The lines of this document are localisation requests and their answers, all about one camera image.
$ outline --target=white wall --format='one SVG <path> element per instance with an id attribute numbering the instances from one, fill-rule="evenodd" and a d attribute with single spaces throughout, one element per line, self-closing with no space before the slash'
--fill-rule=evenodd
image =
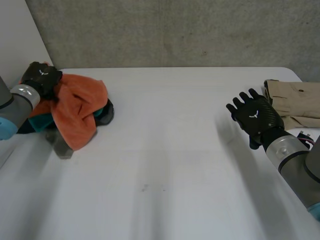
<path id="1" fill-rule="evenodd" d="M 33 61 L 52 63 L 24 0 L 0 0 L 0 76 L 10 86 Z"/>

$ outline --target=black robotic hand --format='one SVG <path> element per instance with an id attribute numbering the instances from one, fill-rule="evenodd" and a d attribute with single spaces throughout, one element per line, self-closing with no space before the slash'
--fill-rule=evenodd
<path id="1" fill-rule="evenodd" d="M 56 99 L 54 87 L 62 77 L 62 72 L 46 63 L 32 62 L 21 78 L 21 83 L 34 88 L 41 98 Z"/>
<path id="2" fill-rule="evenodd" d="M 249 89 L 249 93 L 252 98 L 240 92 L 239 96 L 244 103 L 235 97 L 233 103 L 236 108 L 231 104 L 227 104 L 226 108 L 231 112 L 232 119 L 249 134 L 250 148 L 255 150 L 263 144 L 262 135 L 265 132 L 273 128 L 284 129 L 285 126 L 284 121 L 264 96 L 252 88 Z"/>

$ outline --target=gray concrete wall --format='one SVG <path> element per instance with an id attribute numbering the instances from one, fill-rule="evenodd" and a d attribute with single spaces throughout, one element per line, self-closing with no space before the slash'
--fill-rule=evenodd
<path id="1" fill-rule="evenodd" d="M 26 0 L 58 68 L 287 67 L 320 81 L 320 0 Z"/>

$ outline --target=cable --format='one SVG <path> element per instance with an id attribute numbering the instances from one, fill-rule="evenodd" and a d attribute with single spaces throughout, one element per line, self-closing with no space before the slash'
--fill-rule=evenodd
<path id="1" fill-rule="evenodd" d="M 298 137 L 298 139 L 299 140 L 303 140 L 303 141 L 307 141 L 307 142 L 311 143 L 312 145 L 315 145 L 315 142 L 310 140 L 310 139 L 308 139 L 308 138 Z"/>

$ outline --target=orange towel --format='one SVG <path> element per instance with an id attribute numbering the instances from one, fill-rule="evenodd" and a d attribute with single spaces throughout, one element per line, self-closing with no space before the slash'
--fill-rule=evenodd
<path id="1" fill-rule="evenodd" d="M 101 80 L 63 74 L 54 88 L 58 101 L 42 99 L 30 118 L 51 113 L 65 142 L 74 151 L 85 146 L 96 132 L 93 112 L 108 101 L 107 88 Z"/>

